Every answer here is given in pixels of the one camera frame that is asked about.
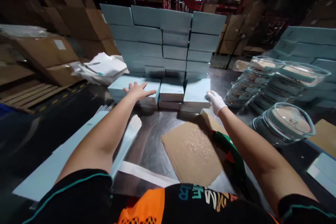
stainless steel table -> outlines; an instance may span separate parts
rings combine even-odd
[[[236,81],[240,72],[230,70],[210,69],[211,89],[224,97],[231,88],[231,82]],[[255,113],[248,106],[241,109],[230,108],[244,123],[248,124],[259,114]],[[152,172],[177,179],[169,157],[161,142],[161,136],[171,129],[191,120],[197,114],[176,111],[153,111],[142,108],[135,108],[133,111],[141,121],[142,127],[131,146],[125,160],[140,165]],[[316,116],[313,108],[308,111],[311,117]],[[305,141],[299,141],[292,145],[278,150],[303,178],[308,187],[316,195],[317,199],[327,208],[332,210],[332,205],[336,199],[331,196],[324,188],[315,182],[306,173],[307,168],[318,156],[319,152],[308,145]],[[272,212],[259,187],[251,170],[245,165],[248,181],[246,183],[249,197],[259,206]],[[114,181],[114,192],[131,196],[142,196],[148,189],[157,186],[129,174],[119,172]],[[236,193],[243,197],[241,190],[230,182],[230,175],[222,172],[217,179],[210,185],[211,189]]]

cardboard sheet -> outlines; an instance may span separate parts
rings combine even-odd
[[[321,119],[315,124],[316,135],[309,138],[309,140],[323,149],[329,155],[336,158],[336,126]]]
[[[181,183],[209,186],[223,170],[208,135],[210,130],[226,130],[206,112],[161,137]]]

right hand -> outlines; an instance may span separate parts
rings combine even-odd
[[[123,90],[127,93],[126,96],[134,98],[136,101],[142,100],[143,98],[146,98],[147,96],[153,95],[156,93],[156,90],[151,91],[145,91],[144,88],[147,86],[147,82],[142,83],[140,86],[137,82],[134,82],[134,86],[132,83],[128,85],[127,88],[123,88]]]
[[[227,107],[227,105],[224,103],[223,98],[217,94],[215,91],[211,90],[207,92],[207,96],[211,100],[211,106],[213,109],[213,113],[218,116],[218,112],[224,108]]]

glass dish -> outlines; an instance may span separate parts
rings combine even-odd
[[[285,61],[279,73],[288,78],[295,79],[306,86],[316,86],[323,81],[331,72],[314,65]]]
[[[241,74],[241,76],[239,76],[238,80],[239,81],[244,80],[251,84],[263,85],[263,84],[266,84],[273,77],[273,75],[274,74],[271,74],[271,75],[261,74],[248,67]]]
[[[246,93],[255,94],[259,91],[259,89],[262,87],[262,85],[259,84],[251,84],[249,82],[246,82],[244,80],[239,80],[238,82],[231,82],[231,85],[233,88],[241,90]]]
[[[274,74],[283,65],[281,60],[260,55],[252,57],[249,67],[259,73]]]

person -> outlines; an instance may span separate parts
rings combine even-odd
[[[37,211],[24,223],[334,223],[336,216],[315,198],[288,162],[258,133],[240,121],[216,92],[207,92],[214,114],[255,175],[273,217],[236,195],[195,184],[176,184],[148,190],[132,207],[120,208],[111,197],[109,172],[113,154],[138,100],[156,90],[144,91],[146,83],[129,84],[127,94],[81,141],[54,187],[40,201]]]

